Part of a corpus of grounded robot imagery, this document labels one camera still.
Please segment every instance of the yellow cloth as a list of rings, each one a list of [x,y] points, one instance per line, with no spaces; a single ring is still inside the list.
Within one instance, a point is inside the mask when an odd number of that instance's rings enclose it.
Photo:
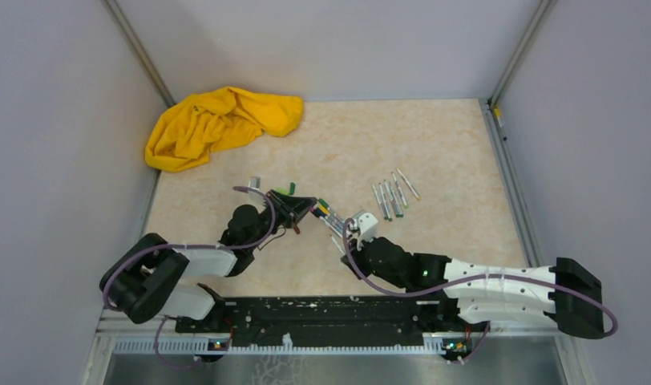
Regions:
[[[303,109],[297,96],[255,94],[235,87],[193,94],[160,116],[144,159],[169,172],[196,167],[210,161],[211,151],[245,146],[263,131],[288,135],[300,123]]]

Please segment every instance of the metal frame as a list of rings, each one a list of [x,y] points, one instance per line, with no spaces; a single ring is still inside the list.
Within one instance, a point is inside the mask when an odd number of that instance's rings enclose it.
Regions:
[[[557,3],[557,0],[540,0],[540,3],[538,3],[536,11],[531,17],[531,21],[528,22],[526,31],[522,35],[519,44],[517,44],[517,48],[515,49],[514,54],[512,54],[507,67],[505,67],[505,72],[503,72],[503,74],[500,76],[500,80],[498,80],[498,84],[495,86],[495,90],[493,90],[493,95],[488,98],[489,104],[491,106],[498,105],[498,102],[502,98],[503,93],[507,89],[507,86],[510,85],[510,82],[516,73],[516,70],[519,69],[519,66],[524,60],[524,56],[531,48],[533,41],[538,36],[540,27],[543,25],[543,22],[547,16],[550,15],[550,11],[552,11],[555,3]]]
[[[169,92],[165,82],[156,70],[156,66],[151,61],[143,44],[139,40],[136,32],[132,29],[130,22],[121,10],[116,0],[101,0],[105,5],[108,13],[115,21],[117,27],[122,32],[128,46],[132,49],[135,57],[142,65],[146,75],[151,80],[154,88],[159,93],[168,107],[175,104],[172,94]],[[497,117],[494,116],[493,108],[501,100],[507,86],[513,79],[514,74],[522,63],[524,56],[530,49],[532,42],[540,30],[544,20],[549,15],[556,0],[541,0],[529,22],[524,35],[522,36],[515,52],[513,53],[509,64],[501,75],[499,82],[488,99],[480,99],[479,105],[482,109],[483,118],[486,123],[489,138],[498,164],[500,175],[503,179],[503,186],[507,194],[512,216],[516,225],[516,231],[519,236],[526,262],[529,266],[543,265],[540,249],[533,231],[532,221],[528,215],[527,206],[524,201],[524,195],[517,180],[516,172],[513,166],[512,157],[507,148],[507,137],[503,128],[499,125]],[[148,208],[151,207],[153,195],[155,194],[156,183],[153,186],[153,194],[149,201]],[[148,213],[144,215],[144,224],[148,219]],[[91,348],[90,357],[87,362],[87,368],[83,378],[85,384],[103,383],[111,355],[115,349],[116,343],[122,338],[134,338],[153,336],[156,332],[159,320],[149,321],[142,325],[135,325],[124,314],[104,311],[102,318],[97,327],[95,341]],[[167,337],[176,337],[174,332],[174,321],[167,321],[164,325],[162,335]],[[431,333],[426,338],[454,338],[461,334],[456,333]],[[209,338],[224,338],[226,334],[198,334],[199,336]],[[560,369],[568,383],[573,384],[593,384],[592,375],[585,359],[584,350],[576,338],[571,338],[561,334],[556,329],[538,326],[521,326],[508,322],[493,323],[491,326],[490,337],[545,337],[554,336],[559,354],[558,362]]]

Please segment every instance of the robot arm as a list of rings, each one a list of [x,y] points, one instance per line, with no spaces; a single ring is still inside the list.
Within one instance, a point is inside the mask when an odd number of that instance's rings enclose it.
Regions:
[[[222,233],[219,249],[163,247],[125,266],[138,252],[167,244],[159,235],[147,234],[104,274],[99,288],[134,323],[167,314],[217,330],[222,322],[224,299],[205,285],[185,285],[180,279],[242,273],[254,260],[254,246],[233,250],[223,246],[256,243],[281,226],[299,231],[297,224],[317,202],[313,197],[289,197],[273,190],[266,196],[275,209],[274,221],[269,208],[259,213],[252,205],[242,205],[234,211]],[[407,294],[426,290],[424,299],[439,300],[443,311],[457,314],[469,324],[523,321],[556,324],[560,331],[581,338],[606,335],[603,315],[595,306],[563,290],[511,278],[534,278],[549,286],[575,290],[601,303],[600,281],[571,259],[558,258],[555,266],[513,269],[476,265],[437,254],[409,253],[384,237],[376,237],[378,221],[373,214],[360,212],[353,219],[355,225],[346,231],[347,244],[352,250],[351,261],[364,277],[373,274],[405,289]],[[342,257],[342,262],[361,278],[349,256]],[[122,271],[105,290],[109,278],[118,270]],[[483,278],[458,283],[475,275]],[[454,285],[431,289],[448,283]]]
[[[556,326],[566,334],[581,338],[605,336],[600,309],[564,291],[525,282],[532,278],[550,286],[575,290],[601,303],[600,281],[572,259],[557,258],[555,266],[515,269],[476,265],[444,255],[408,253],[384,237],[375,237],[378,223],[372,214],[359,213],[353,219],[349,249],[354,263],[366,277],[373,274],[412,293],[482,275],[482,279],[447,285],[428,295],[447,303],[444,310],[457,313],[470,324],[530,322]],[[358,276],[346,255],[341,261]]]
[[[222,307],[215,306],[223,302],[221,296],[205,285],[186,285],[180,279],[204,275],[232,277],[242,273],[254,261],[255,247],[227,250],[224,246],[255,243],[268,232],[275,234],[280,227],[298,232],[297,225],[317,201],[314,197],[289,197],[273,190],[267,192],[266,199],[275,212],[273,223],[269,207],[259,213],[253,205],[239,206],[222,233],[219,249],[162,248],[125,266],[138,252],[167,244],[158,234],[147,234],[103,275],[99,288],[105,292],[109,278],[121,269],[108,287],[107,296],[136,324],[158,314],[213,319],[213,309]]]

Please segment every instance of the pen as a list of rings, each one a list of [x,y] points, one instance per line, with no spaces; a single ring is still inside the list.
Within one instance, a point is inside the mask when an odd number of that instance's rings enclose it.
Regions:
[[[387,179],[385,179],[385,187],[387,189],[387,195],[390,198],[391,208],[394,210],[394,215],[397,218],[403,217],[401,206],[398,205],[398,200],[396,199],[396,194],[394,194],[394,190],[390,187],[390,183]]]
[[[413,195],[415,195],[415,199],[420,201],[422,199],[420,198],[420,194],[418,194],[418,191],[415,189],[415,187],[413,187],[413,185],[410,184],[408,178],[406,178],[406,176],[403,175],[403,172],[401,172],[401,170],[399,170],[398,168],[396,169],[396,171],[398,171],[398,174],[401,176],[401,179],[403,179],[403,181],[406,182],[406,184],[408,184],[408,188],[410,188],[410,192],[413,193]]]
[[[375,183],[370,184],[373,186],[373,193],[375,193],[375,199],[378,200],[378,206],[380,206],[380,211],[382,211],[382,216],[387,219],[387,214],[385,213],[385,208],[382,206],[382,201],[380,200],[380,194],[378,194],[378,190],[375,188]]]
[[[392,221],[391,211],[389,209],[389,205],[387,204],[387,198],[385,196],[385,188],[382,187],[382,183],[379,185],[380,185],[380,195],[382,195],[382,203],[385,205],[385,211],[387,212],[387,220]]]
[[[403,193],[403,190],[401,190],[401,185],[398,183],[398,179],[396,179],[396,174],[394,172],[391,172],[391,177],[394,178],[394,184],[396,184],[396,189],[398,190],[399,196],[401,196],[401,202],[403,202],[403,207],[408,209],[408,202],[406,201],[406,194]]]
[[[342,248],[342,241],[338,241],[332,235],[330,236],[330,240],[333,241],[333,243],[338,247],[338,250],[340,250],[340,253],[342,253],[342,255],[346,254],[345,250]]]

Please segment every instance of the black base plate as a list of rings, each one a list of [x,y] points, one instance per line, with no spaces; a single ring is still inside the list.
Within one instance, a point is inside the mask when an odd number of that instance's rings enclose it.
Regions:
[[[235,347],[392,347],[423,345],[423,332],[463,331],[454,300],[421,302],[383,296],[226,298],[216,326],[182,318],[178,333],[229,332]],[[485,324],[473,326],[481,331]]]

